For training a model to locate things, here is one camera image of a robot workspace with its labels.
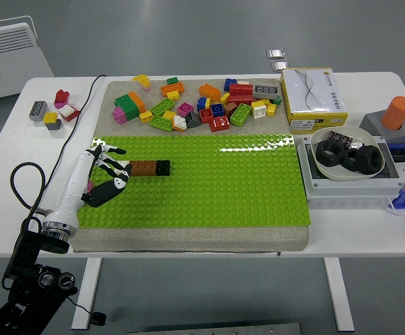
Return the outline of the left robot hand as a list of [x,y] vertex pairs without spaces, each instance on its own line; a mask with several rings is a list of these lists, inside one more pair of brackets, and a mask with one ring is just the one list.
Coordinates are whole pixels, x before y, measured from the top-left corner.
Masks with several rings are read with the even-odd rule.
[[[83,151],[61,191],[59,204],[43,222],[44,234],[58,232],[68,237],[74,236],[79,228],[77,218],[79,209],[85,204],[99,207],[123,192],[130,178],[132,166],[131,164],[120,165],[109,156],[111,152],[125,154],[126,150],[99,144]],[[89,190],[88,182],[95,166],[106,171],[112,179]]]

